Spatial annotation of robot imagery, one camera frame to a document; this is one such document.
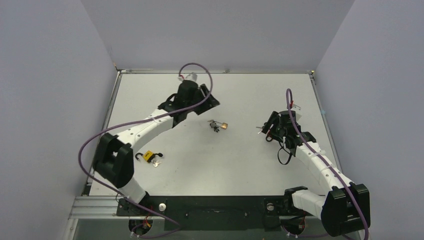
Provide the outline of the black key bunch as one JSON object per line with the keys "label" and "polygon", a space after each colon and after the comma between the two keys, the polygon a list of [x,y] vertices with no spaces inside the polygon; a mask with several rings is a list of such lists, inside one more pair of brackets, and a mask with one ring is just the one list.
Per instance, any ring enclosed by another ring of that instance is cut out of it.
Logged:
{"label": "black key bunch", "polygon": [[220,131],[220,127],[217,125],[215,121],[211,122],[209,126],[213,129],[214,132],[218,133]]}

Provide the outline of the brass padlock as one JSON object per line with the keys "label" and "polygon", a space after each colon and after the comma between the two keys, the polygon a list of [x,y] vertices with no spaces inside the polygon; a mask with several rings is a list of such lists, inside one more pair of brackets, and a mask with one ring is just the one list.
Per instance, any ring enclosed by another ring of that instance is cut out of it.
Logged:
{"label": "brass padlock", "polygon": [[223,129],[223,130],[226,130],[226,129],[228,128],[228,124],[227,124],[227,123],[225,123],[225,122],[220,122],[220,121],[217,121],[217,120],[214,120],[214,119],[211,119],[211,120],[209,120],[208,122],[209,122],[209,123],[211,123],[211,122],[216,122],[216,123],[217,123],[217,125],[220,127],[220,129]]}

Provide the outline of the yellow padlock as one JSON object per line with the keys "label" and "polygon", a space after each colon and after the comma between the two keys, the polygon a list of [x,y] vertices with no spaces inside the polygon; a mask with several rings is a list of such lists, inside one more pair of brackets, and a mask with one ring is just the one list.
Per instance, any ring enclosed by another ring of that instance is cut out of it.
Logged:
{"label": "yellow padlock", "polygon": [[161,152],[154,153],[154,152],[148,150],[145,153],[137,152],[135,154],[135,159],[138,160],[138,161],[144,160],[147,163],[155,163],[156,162],[156,160],[155,160],[156,157],[162,158],[163,156],[164,155]]}

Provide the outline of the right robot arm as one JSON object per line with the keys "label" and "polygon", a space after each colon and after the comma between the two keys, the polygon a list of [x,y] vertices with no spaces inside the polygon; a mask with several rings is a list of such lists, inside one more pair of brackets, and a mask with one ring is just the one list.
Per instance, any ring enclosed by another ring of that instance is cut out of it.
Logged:
{"label": "right robot arm", "polygon": [[313,135],[301,131],[294,110],[273,111],[261,131],[277,141],[290,158],[300,160],[326,191],[321,196],[303,186],[285,190],[282,207],[287,213],[303,210],[317,217],[332,237],[371,226],[368,188],[354,183],[332,164]]}

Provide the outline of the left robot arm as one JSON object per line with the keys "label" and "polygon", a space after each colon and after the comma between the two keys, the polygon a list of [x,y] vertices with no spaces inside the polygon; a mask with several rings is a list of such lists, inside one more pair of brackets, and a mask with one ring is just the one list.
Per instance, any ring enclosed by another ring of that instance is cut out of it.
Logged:
{"label": "left robot arm", "polygon": [[131,200],[129,208],[136,215],[145,214],[149,210],[148,193],[134,178],[135,154],[155,137],[184,121],[189,113],[201,115],[218,105],[220,102],[205,84],[183,80],[177,92],[161,103],[143,123],[115,135],[105,133],[100,138],[94,155],[94,170]]}

